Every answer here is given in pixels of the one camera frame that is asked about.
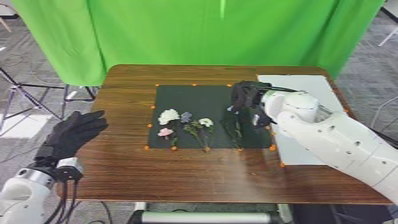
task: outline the chair leg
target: chair leg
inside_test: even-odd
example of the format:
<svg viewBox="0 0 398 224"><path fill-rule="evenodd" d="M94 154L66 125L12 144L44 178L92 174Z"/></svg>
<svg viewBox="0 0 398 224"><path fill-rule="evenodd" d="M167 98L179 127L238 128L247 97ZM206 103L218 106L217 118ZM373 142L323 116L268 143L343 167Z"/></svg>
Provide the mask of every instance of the chair leg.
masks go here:
<svg viewBox="0 0 398 224"><path fill-rule="evenodd" d="M385 42L389 41L389 38L392 37L394 33L398 32L398 27L394 28L394 31L391 32L391 34L387 35L382 43L378 44L378 47L382 47L382 45L385 44Z"/></svg>
<svg viewBox="0 0 398 224"><path fill-rule="evenodd" d="M3 24L3 28L5 28L5 30L12 33L12 30L10 30L10 28L9 28L9 25L7 25L7 23L5 23L5 21L3 21L3 18L0 17L0 23Z"/></svg>

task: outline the gray carpet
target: gray carpet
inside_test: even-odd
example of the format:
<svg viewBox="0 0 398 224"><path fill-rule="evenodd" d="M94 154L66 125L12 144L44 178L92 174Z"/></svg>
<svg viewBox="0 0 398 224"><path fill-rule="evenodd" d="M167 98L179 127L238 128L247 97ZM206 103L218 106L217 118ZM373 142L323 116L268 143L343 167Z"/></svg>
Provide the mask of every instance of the gray carpet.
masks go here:
<svg viewBox="0 0 398 224"><path fill-rule="evenodd" d="M7 69L14 79L19 82L62 86L57 74L51 69L51 65L41 53L25 24L19 19L7 20L5 22L14 32L9 33L0 27L0 49L2 47L5 47L5 49L0 51L0 66L3 67L3 69ZM385 102L385 100L398 96L398 35L391 38L384 47L376 46L394 27L396 23L380 13L371 23L368 33L360 40L355 53L350 57L337 79L337 87L343 91L343 95L346 97L348 104L357 115L357 119L366 125L369 125L371 123L376 107ZM5 108L7 88L9 83L0 79L0 113ZM41 91L37 90L32 90L30 93L35 96L41 95ZM62 91L51 90L44 102L57 113L60 113L60 99ZM26 102L18 98L10 108L10 112L16 112L26 106ZM67 104L67 114L74 110L85 112L89 111L89 109L90 103L74 102ZM391 104L384 108L375 126L376 130L384 129L385 125L398 117L396 109L398 103ZM34 110L30 116L18 117L18 119L14 119L10 122L14 122L16 124L19 122L19 124L0 137L0 187L5 180L12 177L18 169L32 162L35 147L39 146L46 134L50 133L51 126L57 124L58 121L55 118L46 116L46 113L42 113L39 110ZM26 125L37 128L26 131ZM398 122L384 130L384 132L394 138L398 138L396 128ZM46 202L48 213L53 210L55 204L57 196L53 194ZM124 202L108 202L106 204L110 206L114 223L124 224L131 214L133 204ZM149 209L153 211L172 211L176 209L185 209L188 211L259 212L272 210L273 205L156 203L151 204ZM103 210L103 206L98 202L83 202L76 208L71 223L85 224L98 219L106 222L106 213Z"/></svg>

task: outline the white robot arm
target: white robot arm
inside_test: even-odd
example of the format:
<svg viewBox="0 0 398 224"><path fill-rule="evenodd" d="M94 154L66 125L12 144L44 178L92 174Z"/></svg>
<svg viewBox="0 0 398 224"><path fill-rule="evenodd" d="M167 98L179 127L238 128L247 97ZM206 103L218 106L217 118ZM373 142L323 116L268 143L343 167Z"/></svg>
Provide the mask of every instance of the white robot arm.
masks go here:
<svg viewBox="0 0 398 224"><path fill-rule="evenodd" d="M62 223L62 220L67 219L74 207L74 203L71 203L69 211L60 212L67 210L67 181L74 180L76 187L83 176L74 154L108 126L101 116L103 111L83 115L74 112L66 121L55 125L53 132L37 150L34 163L19 170L3 185L0 192L0 224L50 224L53 218L60 220L57 223ZM64 193L53 214L44 221L42 203L55 182L62 183Z"/></svg>
<svg viewBox="0 0 398 224"><path fill-rule="evenodd" d="M302 91L268 91L261 102L281 133L398 204L398 150L376 133L343 112L330 113Z"/></svg>

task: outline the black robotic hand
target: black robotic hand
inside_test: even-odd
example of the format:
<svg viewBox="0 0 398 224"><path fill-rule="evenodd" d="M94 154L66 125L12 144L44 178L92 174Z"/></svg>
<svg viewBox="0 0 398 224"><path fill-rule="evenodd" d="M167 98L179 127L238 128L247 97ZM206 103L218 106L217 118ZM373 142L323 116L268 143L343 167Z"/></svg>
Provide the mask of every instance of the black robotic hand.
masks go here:
<svg viewBox="0 0 398 224"><path fill-rule="evenodd" d="M57 161L74 157L83 144L96 138L106 129L105 111L87 114L73 112L69 118L55 125L35 154L35 164L53 166Z"/></svg>

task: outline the metal stand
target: metal stand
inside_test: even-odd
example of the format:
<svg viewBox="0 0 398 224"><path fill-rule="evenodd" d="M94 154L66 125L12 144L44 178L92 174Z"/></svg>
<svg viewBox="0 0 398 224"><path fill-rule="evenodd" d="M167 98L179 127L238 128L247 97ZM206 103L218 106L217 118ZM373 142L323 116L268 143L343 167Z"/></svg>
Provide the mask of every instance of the metal stand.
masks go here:
<svg viewBox="0 0 398 224"><path fill-rule="evenodd" d="M392 32L389 33L389 35L387 35L387 37L385 37L382 43L378 44L378 47L382 47L382 45L384 45L385 42L389 41L389 38L392 37L392 35L396 34L396 32L398 32L398 27L394 28Z"/></svg>
<svg viewBox="0 0 398 224"><path fill-rule="evenodd" d="M279 224L279 215L225 212L147 212L146 203L135 203L128 224Z"/></svg>
<svg viewBox="0 0 398 224"><path fill-rule="evenodd" d="M18 83L2 68L0 68L0 75L2 75L2 77L5 79L5 81L12 85L10 86L10 89L9 89L9 99L7 99L5 109L3 109L2 120L0 120L0 133L2 133L2 128L3 128L3 124L5 124L5 120L9 118L12 118L14 116L18 116L19 114L23 114L25 112L28 112L32 109L41 109L46 113L50 113L57 117L58 120L64 119L64 111L62 111L62 115L58 116L55 114L55 112L50 110L50 108L46 107L46 105L42 104L42 100L44 100L44 97L46 97L46 94L48 94L50 89L64 89L64 87L58 87L58 86L44 86L44 85L32 85L32 84L21 84L21 83ZM26 90L25 90L23 87L32 87L32 88L42 88L44 89L44 93L41 95L41 99L35 99L35 97L26 92ZM14 114L9 115L9 108L10 108L10 104L12 104L16 92L19 92L23 98L32 103L32 107L28 109L25 109L23 111L19 111L18 113L14 113Z"/></svg>
<svg viewBox="0 0 398 224"><path fill-rule="evenodd" d="M94 88L98 88L98 87L83 87L85 88L85 91L87 91L87 93L89 93L89 98L78 98L78 99L74 99L74 98L71 98L69 97L69 85L66 84L66 87L64 87L64 102L62 102L62 117L64 117L64 114L66 114L66 103L69 103L69 102L74 102L74 101L83 101L83 102L92 102L94 100L96 100L96 91L92 90Z"/></svg>

